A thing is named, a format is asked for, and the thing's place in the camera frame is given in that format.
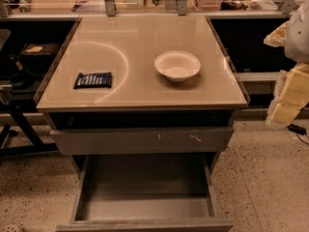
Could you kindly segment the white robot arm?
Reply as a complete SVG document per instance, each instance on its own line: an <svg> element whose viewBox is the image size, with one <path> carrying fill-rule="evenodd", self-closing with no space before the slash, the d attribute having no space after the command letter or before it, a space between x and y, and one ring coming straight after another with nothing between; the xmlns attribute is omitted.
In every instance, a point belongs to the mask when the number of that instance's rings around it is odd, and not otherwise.
<svg viewBox="0 0 309 232"><path fill-rule="evenodd" d="M295 61L290 71L278 74L266 124L281 130L293 122L309 103L309 0L264 39L272 47L283 46L285 56Z"/></svg>

